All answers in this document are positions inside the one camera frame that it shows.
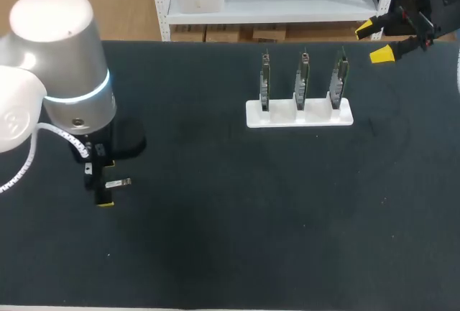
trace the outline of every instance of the screw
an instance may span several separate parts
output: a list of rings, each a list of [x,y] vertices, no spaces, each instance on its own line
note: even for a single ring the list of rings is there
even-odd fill
[[[73,119],[72,124],[73,126],[76,126],[78,128],[83,126],[85,124],[85,121],[83,119]]]

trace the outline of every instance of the white cable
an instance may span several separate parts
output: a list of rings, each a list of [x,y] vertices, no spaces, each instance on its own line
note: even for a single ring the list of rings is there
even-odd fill
[[[82,158],[89,157],[88,150],[74,136],[70,135],[68,132],[63,131],[62,129],[59,129],[58,127],[53,126],[51,124],[38,123],[30,137],[30,149],[29,149],[29,155],[27,156],[26,162],[24,163],[24,165],[22,165],[19,172],[16,173],[16,175],[9,182],[7,182],[6,184],[0,187],[0,194],[7,191],[10,187],[18,183],[18,181],[22,178],[22,176],[25,175],[30,165],[32,165],[32,162],[34,161],[34,157],[35,157],[35,151],[37,150],[37,133],[40,129],[47,129],[49,131],[52,131],[53,133],[69,141],[78,150],[78,153],[80,153]]]

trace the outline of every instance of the black table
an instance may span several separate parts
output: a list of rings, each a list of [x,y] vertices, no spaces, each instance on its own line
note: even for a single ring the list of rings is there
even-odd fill
[[[0,304],[458,309],[458,46],[371,65],[381,44],[346,44],[353,126],[248,129],[261,53],[289,98],[304,46],[324,96],[338,44],[107,42],[119,111],[148,135],[116,165],[133,185],[95,207],[68,145],[41,133],[0,195]],[[2,181],[27,151],[0,156]]]

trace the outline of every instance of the yellow clamp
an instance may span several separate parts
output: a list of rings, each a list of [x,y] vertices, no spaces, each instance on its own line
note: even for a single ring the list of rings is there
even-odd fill
[[[382,62],[395,62],[395,54],[391,46],[386,45],[382,49],[378,49],[374,52],[371,52],[371,61],[372,63],[382,63]]]
[[[98,205],[98,207],[111,207],[112,205],[115,205],[115,203],[114,202],[102,203]]]
[[[367,27],[369,27],[369,26],[372,26],[372,25],[373,25],[373,23],[372,23],[371,19],[369,19],[369,20],[367,20],[365,23],[363,23],[363,25],[361,25],[361,27],[358,28],[358,29],[354,32],[355,35],[356,35],[356,38],[359,40],[358,31],[361,31],[362,29],[365,29],[365,28],[367,28]]]

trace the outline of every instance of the white holder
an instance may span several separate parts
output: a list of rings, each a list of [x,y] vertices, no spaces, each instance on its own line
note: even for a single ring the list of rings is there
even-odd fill
[[[325,98],[307,98],[304,110],[299,111],[294,94],[292,99],[270,99],[270,111],[262,111],[260,100],[247,101],[246,124],[249,128],[351,126],[353,114],[346,98],[339,109],[333,109],[329,92]]]

